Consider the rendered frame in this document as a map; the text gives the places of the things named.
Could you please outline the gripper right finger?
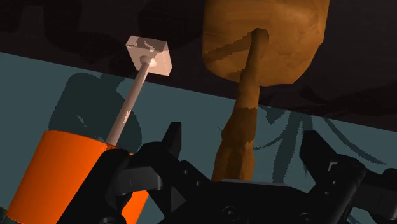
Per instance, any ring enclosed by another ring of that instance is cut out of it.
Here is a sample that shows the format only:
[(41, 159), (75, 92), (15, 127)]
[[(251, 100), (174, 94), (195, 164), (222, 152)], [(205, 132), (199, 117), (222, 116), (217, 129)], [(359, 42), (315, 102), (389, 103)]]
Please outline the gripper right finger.
[(316, 182), (309, 192), (314, 224), (347, 224), (354, 207), (367, 211), (376, 224), (397, 224), (397, 169), (373, 172), (336, 153), (314, 130), (303, 133), (300, 158)]

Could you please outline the brown wooden mallet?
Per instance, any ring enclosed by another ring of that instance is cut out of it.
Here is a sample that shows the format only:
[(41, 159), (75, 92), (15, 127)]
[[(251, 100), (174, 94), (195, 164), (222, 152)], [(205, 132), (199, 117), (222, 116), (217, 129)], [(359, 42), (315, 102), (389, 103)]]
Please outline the brown wooden mallet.
[(202, 59), (237, 83), (213, 181), (251, 180), (261, 87), (292, 84), (324, 40), (330, 0), (205, 0)]

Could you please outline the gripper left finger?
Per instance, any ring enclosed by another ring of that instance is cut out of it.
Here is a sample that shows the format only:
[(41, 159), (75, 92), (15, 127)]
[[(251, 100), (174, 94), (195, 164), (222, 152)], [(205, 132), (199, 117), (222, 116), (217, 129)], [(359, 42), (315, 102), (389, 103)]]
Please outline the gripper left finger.
[(148, 191), (164, 215), (158, 224), (214, 224), (211, 182), (192, 164), (178, 159), (181, 123), (172, 122), (160, 142), (141, 146), (133, 155), (124, 149), (105, 151), (57, 224), (127, 224), (127, 202)]

